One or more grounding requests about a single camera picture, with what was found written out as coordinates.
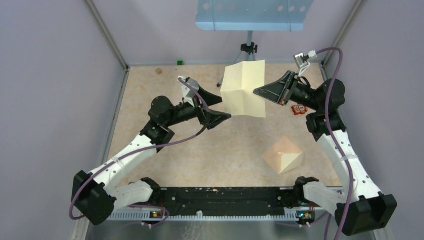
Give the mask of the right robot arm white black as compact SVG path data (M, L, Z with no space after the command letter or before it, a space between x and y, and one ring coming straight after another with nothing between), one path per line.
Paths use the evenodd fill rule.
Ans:
M314 203L332 216L346 236L383 229L398 203L372 181L352 147L347 128L338 113L345 103L346 88L338 79L328 79L314 89L288 71L276 82L256 88L254 94L284 106L294 102L312 110L306 116L308 131L331 161L343 194L326 187L315 177L297 178L293 200L299 206Z

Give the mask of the cream paper letter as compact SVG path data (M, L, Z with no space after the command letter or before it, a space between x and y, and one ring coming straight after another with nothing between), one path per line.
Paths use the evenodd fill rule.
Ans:
M220 94L226 113L266 117L265 99L254 94L254 90L265 86L265 68L265 60L242 61L225 68Z

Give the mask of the peach envelope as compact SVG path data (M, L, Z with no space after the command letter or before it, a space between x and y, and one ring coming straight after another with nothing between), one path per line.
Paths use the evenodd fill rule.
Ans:
M299 167L304 161L304 156L304 152L286 136L261 155L262 159L279 175Z

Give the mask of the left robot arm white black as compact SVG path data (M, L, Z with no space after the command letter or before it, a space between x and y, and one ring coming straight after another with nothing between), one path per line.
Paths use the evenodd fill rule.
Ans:
M148 179L121 187L118 183L164 148L191 141L232 117L229 113L211 110L211 106L223 102L222 97L189 79L182 81L182 93L182 102L177 105L163 95L154 98L148 111L149 121L123 150L101 166L89 172L81 170L74 176L68 209L71 220L86 218L96 226L105 222L115 210L136 203L156 206L161 194ZM202 128L190 137L173 141L175 133L171 127L192 119L198 119Z

